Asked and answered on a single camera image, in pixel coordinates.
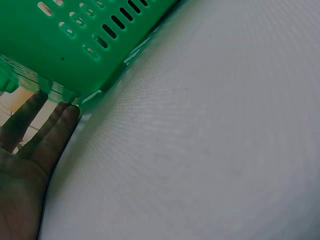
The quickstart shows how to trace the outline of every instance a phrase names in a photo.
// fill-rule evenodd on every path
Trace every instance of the oval hole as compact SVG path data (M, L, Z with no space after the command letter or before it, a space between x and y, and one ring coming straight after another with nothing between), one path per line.
M101 45L101 47L103 47L104 49L108 48L108 44L98 34L93 34L92 37L98 44Z
M120 7L120 12L130 21L132 22L134 18L123 8Z
M84 27L85 21L82 19L82 17L79 16L79 14L75 13L74 11L69 13L69 16L77 23L80 25L80 27Z
M106 31L106 33L110 35L110 37L112 37L113 39L117 38L117 34L107 24L103 24L102 28Z
M111 19L115 22L115 24L117 24L119 26L119 28L121 28L121 29L126 28L126 26L115 15L112 15Z
M93 59L97 60L99 59L99 55L87 44L82 45L84 51L89 54Z
M128 4L130 5L130 7L133 8L133 10L135 10L135 12L136 12L137 14L141 13L141 10L137 7L137 5L134 4L133 1L129 0L129 1L128 1Z
M76 36L75 31L73 31L71 29L71 27L69 27L68 24L66 24L65 22L60 22L59 23L59 27L70 37L70 38L74 38Z
M38 8L49 17L53 14L52 10L42 1L38 2Z
M141 2L145 7L148 7L148 3L146 2L146 0L140 0L140 2Z
M80 3L79 6L90 17L93 18L96 15L95 12L91 8L89 8L87 5L85 5L83 2Z
M63 0L53 0L58 6L62 6L64 4Z
M95 4L97 4L99 6L99 8L101 8L101 9L103 9L105 7L105 5L99 0L93 0L93 2Z

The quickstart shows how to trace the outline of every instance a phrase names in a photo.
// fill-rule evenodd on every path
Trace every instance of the textured white surface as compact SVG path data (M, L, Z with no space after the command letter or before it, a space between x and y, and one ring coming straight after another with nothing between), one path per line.
M41 239L317 239L319 107L320 1L190 0L79 129Z

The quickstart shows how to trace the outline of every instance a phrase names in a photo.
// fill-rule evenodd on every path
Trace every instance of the hand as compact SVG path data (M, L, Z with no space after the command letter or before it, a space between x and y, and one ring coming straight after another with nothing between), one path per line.
M50 176L78 123L79 109L62 102L32 140L13 155L47 98L36 93L0 128L1 240L36 239Z

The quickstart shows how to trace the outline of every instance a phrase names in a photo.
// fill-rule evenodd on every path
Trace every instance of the green plastic basket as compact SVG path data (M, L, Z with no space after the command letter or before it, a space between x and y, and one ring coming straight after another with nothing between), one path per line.
M108 85L177 0L1 0L0 91L56 102Z

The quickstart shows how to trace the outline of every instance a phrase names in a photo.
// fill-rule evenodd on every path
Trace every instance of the tiled floor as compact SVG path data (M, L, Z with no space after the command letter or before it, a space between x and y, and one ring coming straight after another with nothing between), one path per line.
M5 122L10 118L10 116L13 115L14 112L23 104L23 102L30 96L32 96L32 94L33 93L25 89L18 89L12 94L2 94L0 96L0 126L5 124ZM34 121L28 128L18 148L24 146L33 138L33 136L38 132L38 130L45 123L45 121L49 118L50 114L54 111L56 106L57 104L52 101L47 101L45 103L42 110L35 117Z

